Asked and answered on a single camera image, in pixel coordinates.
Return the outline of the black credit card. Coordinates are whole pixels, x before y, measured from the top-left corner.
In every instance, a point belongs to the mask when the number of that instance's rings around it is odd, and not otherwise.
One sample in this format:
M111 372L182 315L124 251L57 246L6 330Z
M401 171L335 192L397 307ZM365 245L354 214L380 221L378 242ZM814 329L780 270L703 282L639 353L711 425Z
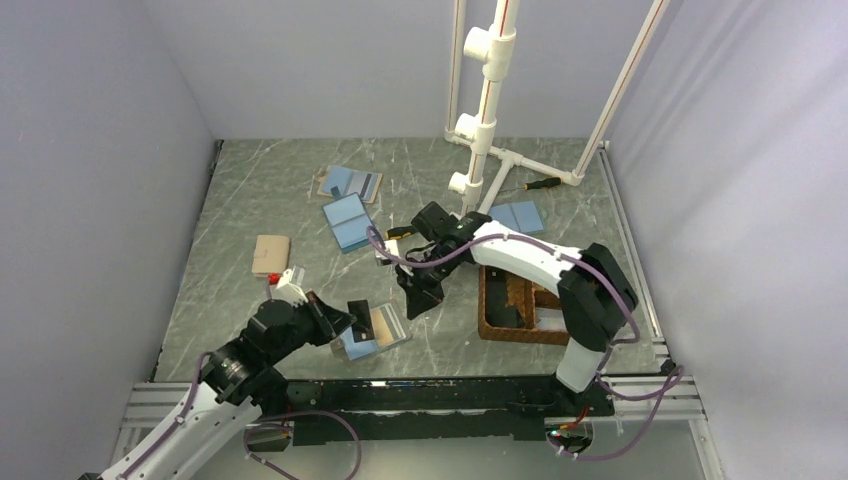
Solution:
M348 312L355 318L351 325L353 342L362 343L374 340L375 332L371 319L371 308L368 301L348 301L347 308Z

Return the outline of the grey leather card holder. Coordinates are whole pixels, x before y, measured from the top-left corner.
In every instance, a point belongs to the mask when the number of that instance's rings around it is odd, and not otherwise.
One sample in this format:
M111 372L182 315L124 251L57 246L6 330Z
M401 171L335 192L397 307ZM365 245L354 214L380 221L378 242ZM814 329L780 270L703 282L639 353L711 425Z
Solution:
M395 348L411 338L407 320L399 314L395 303L385 302L371 307L364 324L347 328L330 346L336 358L354 362Z

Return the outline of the tan card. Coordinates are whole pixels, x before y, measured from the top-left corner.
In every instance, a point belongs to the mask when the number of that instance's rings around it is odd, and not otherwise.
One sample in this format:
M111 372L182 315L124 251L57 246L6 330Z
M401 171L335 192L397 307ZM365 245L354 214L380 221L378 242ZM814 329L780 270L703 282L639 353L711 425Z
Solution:
M380 348L405 341L408 334L392 303L386 303L371 309L371 319L375 340Z

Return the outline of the tan card holder with cards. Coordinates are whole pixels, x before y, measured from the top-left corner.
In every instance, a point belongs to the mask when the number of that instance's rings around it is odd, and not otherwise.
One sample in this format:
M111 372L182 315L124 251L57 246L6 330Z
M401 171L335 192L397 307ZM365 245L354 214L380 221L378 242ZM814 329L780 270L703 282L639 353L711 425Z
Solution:
M358 194L365 204L375 202L383 175L344 166L329 166L319 177L317 194L333 197L335 190L341 196Z

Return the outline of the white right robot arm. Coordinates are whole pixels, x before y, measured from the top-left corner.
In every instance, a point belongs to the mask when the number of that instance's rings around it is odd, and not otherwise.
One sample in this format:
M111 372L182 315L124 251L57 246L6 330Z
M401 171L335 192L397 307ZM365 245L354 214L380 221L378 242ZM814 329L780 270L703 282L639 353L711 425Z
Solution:
M570 336L555 372L552 404L564 415L585 407L588 387L602 370L618 332L633 322L639 303L610 250L597 243L584 249L554 245L476 211L458 218L436 202L426 205L412 225L431 247L420 261L391 260L406 294L408 319L438 306L444 298L443 280L464 263L539 285L558 299Z

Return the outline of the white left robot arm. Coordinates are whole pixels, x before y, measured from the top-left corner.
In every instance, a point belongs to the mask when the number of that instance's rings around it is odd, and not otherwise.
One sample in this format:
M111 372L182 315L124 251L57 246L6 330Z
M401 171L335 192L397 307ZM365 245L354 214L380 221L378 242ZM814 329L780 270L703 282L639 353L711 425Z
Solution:
M314 293L260 304L238 336L198 359L186 394L101 479L189 479L231 438L261 419L286 413L281 360L305 345L323 346L359 324Z

